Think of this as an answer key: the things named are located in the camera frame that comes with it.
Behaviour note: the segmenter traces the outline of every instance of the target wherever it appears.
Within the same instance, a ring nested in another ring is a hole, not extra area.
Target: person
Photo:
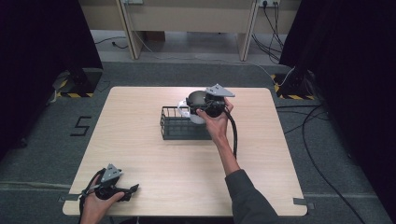
[[[224,98],[226,110],[231,112],[233,105]],[[225,173],[225,182],[232,200],[233,222],[235,224],[275,223],[278,215],[265,197],[254,188],[247,173],[239,167],[227,139],[228,117],[223,112],[216,118],[209,117],[205,111],[198,109],[198,116],[203,118],[206,128],[215,143]],[[122,198],[119,192],[103,201],[95,194],[90,194],[84,204],[81,224],[96,224],[106,214],[110,206]]]

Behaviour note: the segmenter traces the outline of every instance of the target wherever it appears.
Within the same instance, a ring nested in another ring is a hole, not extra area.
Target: black wire basket
[[[181,109],[189,110],[186,106],[182,106]],[[196,124],[189,118],[182,117],[177,111],[177,106],[163,106],[160,124],[163,140],[211,139],[205,124]]]

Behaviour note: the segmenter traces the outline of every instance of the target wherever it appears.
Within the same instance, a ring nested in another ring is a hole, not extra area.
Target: dark gray sleeve
[[[276,211],[256,190],[244,170],[238,170],[225,177],[233,201],[235,224],[275,223]]]

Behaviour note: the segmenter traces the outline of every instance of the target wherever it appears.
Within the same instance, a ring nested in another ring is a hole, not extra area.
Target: desk
[[[114,204],[111,216],[232,215],[219,153],[210,140],[163,140],[164,105],[205,88],[115,87],[106,100],[70,193],[81,193],[92,176],[109,163],[122,169],[117,186],[140,184],[129,202]],[[297,175],[271,93],[263,88],[227,88],[236,96],[232,112],[238,131],[238,162],[280,216],[303,216]],[[228,133],[231,146],[233,131]],[[79,215],[78,202],[64,213]]]
[[[240,60],[246,60],[256,0],[144,0],[128,6],[116,1],[133,59],[142,49],[139,31],[180,31],[236,33]]]

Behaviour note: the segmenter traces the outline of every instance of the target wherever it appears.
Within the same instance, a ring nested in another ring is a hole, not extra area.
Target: black backdrop
[[[317,23],[325,4],[338,7],[330,23]],[[334,125],[396,223],[395,9],[394,0],[303,0],[280,63],[297,66],[309,49],[305,63]],[[323,24],[326,35],[310,48],[307,40]]]
[[[0,160],[28,134],[57,76],[88,67],[102,64],[78,0],[0,0]]]

